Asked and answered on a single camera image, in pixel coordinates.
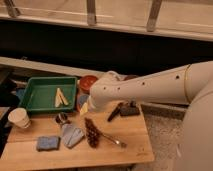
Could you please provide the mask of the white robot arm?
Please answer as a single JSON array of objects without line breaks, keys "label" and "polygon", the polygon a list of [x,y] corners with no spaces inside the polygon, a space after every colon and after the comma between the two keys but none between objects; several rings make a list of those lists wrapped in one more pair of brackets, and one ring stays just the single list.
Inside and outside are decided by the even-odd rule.
[{"label": "white robot arm", "polygon": [[117,100],[186,104],[172,171],[213,171],[213,61],[126,81],[108,71],[91,86],[88,108],[99,110]]}]

